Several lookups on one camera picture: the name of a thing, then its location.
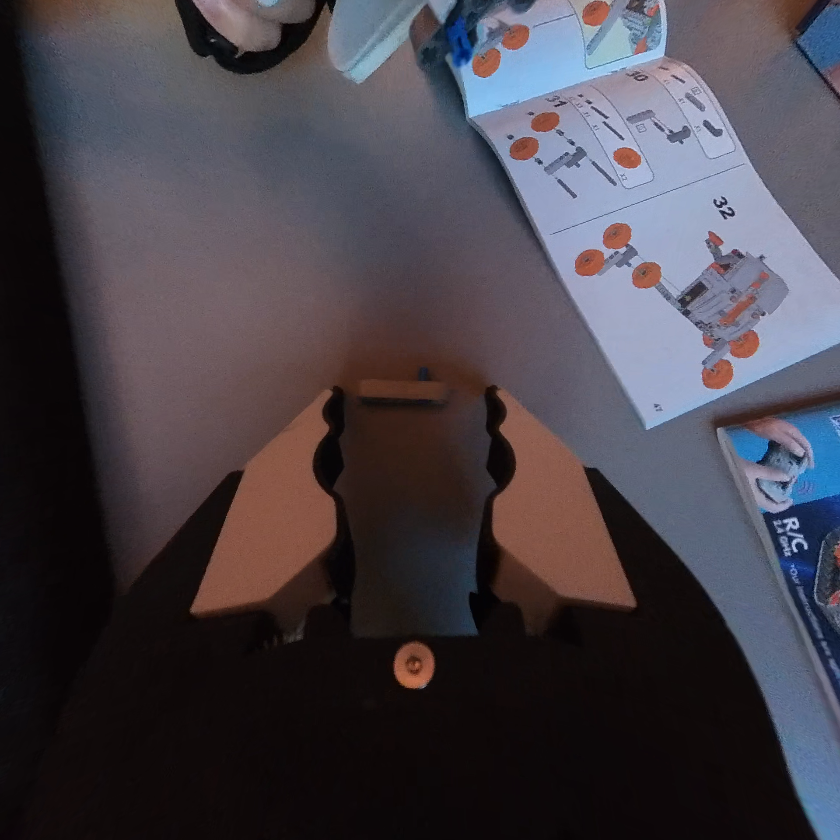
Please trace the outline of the blue robot kit box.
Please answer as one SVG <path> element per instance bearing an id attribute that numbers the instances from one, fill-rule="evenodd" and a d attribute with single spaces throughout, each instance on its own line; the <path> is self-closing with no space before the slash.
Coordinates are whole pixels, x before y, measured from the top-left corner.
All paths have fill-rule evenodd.
<path id="1" fill-rule="evenodd" d="M 795 46 L 839 98 L 839 1 L 817 1 L 796 28 Z"/>

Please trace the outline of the blue robot kit manual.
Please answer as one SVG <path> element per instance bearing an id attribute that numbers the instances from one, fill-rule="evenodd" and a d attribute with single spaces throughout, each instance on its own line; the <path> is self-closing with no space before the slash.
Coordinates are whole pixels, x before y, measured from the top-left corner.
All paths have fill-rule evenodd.
<path id="1" fill-rule="evenodd" d="M 838 717 L 838 401 L 719 426 L 717 441 Z"/>

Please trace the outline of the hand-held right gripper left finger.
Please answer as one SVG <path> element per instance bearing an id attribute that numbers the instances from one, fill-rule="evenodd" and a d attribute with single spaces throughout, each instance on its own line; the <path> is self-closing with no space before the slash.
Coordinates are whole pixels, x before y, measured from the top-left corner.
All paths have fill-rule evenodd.
<path id="1" fill-rule="evenodd" d="M 246 464 L 190 614 L 267 613 L 291 633 L 315 606 L 350 620 L 354 543 L 336 483 L 343 389 L 329 388 Z"/>

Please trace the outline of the grey desk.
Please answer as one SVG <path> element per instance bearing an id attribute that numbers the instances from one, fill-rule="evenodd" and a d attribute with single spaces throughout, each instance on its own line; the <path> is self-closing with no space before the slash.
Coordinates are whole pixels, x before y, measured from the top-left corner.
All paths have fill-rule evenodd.
<path id="1" fill-rule="evenodd" d="M 355 85 L 329 16 L 278 68 L 196 57 L 172 2 L 28 2 L 28 95 L 118 591 L 323 388 L 425 365 L 440 411 L 347 407 L 362 636 L 464 634 L 508 389 L 596 467 L 737 636 L 820 838 L 838 729 L 715 434 L 838 393 L 838 347 L 644 430 L 448 71 Z"/>

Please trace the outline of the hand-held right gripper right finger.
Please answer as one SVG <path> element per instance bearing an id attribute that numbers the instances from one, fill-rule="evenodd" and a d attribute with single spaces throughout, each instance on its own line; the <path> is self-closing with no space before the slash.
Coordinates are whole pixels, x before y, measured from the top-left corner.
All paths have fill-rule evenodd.
<path id="1" fill-rule="evenodd" d="M 485 394 L 493 487 L 485 501 L 469 608 L 483 632 L 512 605 L 528 635 L 567 607 L 630 613 L 637 598 L 582 462 L 505 390 Z"/>

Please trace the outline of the person's left hand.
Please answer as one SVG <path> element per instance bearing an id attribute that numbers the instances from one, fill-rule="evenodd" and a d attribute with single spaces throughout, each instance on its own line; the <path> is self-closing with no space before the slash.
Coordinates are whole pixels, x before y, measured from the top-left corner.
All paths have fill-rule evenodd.
<path id="1" fill-rule="evenodd" d="M 278 47 L 283 26 L 306 22 L 316 6 L 315 1 L 195 1 L 194 4 L 239 53 Z"/>

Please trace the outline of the dark grey technic beam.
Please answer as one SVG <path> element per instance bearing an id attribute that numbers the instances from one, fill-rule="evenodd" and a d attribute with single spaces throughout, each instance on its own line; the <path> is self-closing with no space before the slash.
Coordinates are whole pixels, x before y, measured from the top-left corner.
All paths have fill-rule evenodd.
<path id="1" fill-rule="evenodd" d="M 449 61 L 464 67 L 473 58 L 474 41 L 463 1 L 425 2 L 409 27 L 409 42 L 420 67 L 429 69 Z"/>

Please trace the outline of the light grey technic beam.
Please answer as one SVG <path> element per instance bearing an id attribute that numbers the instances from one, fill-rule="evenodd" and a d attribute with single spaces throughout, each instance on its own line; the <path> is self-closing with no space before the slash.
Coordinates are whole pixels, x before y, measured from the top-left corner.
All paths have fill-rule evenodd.
<path id="1" fill-rule="evenodd" d="M 420 366 L 414 378 L 363 379 L 358 383 L 357 399 L 362 404 L 379 406 L 445 406 L 450 388 L 433 377 L 431 370 Z"/>

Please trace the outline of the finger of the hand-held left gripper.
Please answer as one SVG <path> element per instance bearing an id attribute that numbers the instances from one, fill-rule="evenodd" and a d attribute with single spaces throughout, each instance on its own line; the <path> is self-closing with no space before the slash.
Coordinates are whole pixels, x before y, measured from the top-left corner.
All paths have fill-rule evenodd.
<path id="1" fill-rule="evenodd" d="M 405 42 L 419 53 L 446 23 L 456 1 L 328 2 L 328 52 L 333 67 L 361 83 Z"/>

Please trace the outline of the open instruction booklet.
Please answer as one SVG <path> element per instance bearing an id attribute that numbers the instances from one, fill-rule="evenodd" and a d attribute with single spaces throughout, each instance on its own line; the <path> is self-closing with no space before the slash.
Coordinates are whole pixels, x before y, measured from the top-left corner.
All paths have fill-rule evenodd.
<path id="1" fill-rule="evenodd" d="M 652 428 L 838 345 L 838 279 L 754 170 L 665 2 L 478 2 L 452 66 Z"/>

